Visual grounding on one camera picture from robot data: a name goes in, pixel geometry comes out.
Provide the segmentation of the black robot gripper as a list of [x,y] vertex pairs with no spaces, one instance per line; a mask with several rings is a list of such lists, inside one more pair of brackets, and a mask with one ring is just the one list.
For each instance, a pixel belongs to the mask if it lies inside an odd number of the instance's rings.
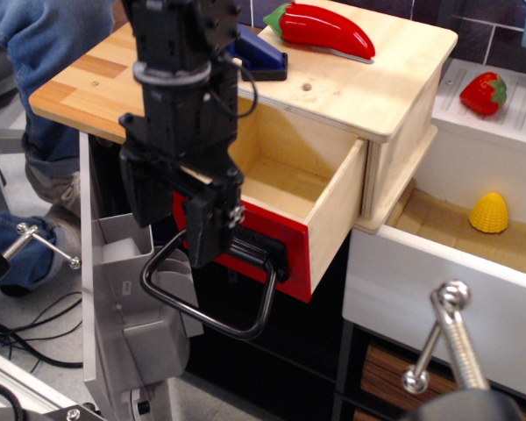
[[193,197],[186,205],[190,263],[201,268],[231,249],[245,206],[216,197],[237,197],[244,176],[228,149],[238,133],[238,69],[202,65],[168,71],[136,65],[145,114],[126,113],[119,123],[126,140],[119,153],[128,204],[141,227],[171,215],[173,193]]

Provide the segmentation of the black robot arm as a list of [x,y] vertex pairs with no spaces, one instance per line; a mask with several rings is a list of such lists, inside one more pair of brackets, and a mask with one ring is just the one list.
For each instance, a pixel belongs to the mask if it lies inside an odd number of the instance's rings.
[[186,241],[199,268],[226,253],[242,217],[244,177],[229,155],[238,133],[238,76],[227,46],[238,35],[231,1],[128,1],[132,72],[144,113],[124,114],[119,159],[140,225],[185,198]]

